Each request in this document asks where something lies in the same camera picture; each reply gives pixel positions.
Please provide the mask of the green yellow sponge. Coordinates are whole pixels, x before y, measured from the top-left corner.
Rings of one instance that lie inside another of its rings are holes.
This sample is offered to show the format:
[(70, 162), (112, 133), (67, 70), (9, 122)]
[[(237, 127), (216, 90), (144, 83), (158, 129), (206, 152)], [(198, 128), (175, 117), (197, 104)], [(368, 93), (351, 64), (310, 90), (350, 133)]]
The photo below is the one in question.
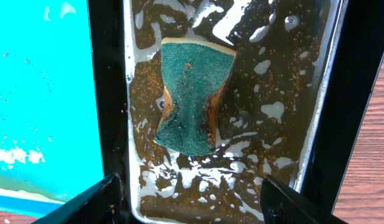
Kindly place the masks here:
[(164, 109), (154, 141), (187, 156), (217, 147), (217, 108), (236, 51), (213, 42), (166, 37), (161, 43)]

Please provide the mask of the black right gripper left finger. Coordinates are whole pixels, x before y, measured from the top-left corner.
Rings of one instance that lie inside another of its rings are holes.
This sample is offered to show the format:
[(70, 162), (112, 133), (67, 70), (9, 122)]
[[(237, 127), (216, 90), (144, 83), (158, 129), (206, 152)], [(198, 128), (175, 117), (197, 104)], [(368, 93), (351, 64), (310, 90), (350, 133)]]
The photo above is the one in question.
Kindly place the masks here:
[(110, 174), (33, 224), (120, 223), (122, 202), (121, 179)]

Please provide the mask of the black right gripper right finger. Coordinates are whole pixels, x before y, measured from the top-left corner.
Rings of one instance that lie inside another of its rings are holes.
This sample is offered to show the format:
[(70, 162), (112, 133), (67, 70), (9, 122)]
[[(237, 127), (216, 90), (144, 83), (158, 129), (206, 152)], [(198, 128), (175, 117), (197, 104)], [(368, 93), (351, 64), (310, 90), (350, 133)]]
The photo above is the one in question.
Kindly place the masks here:
[(261, 184), (260, 204), (266, 224), (347, 224), (271, 175)]

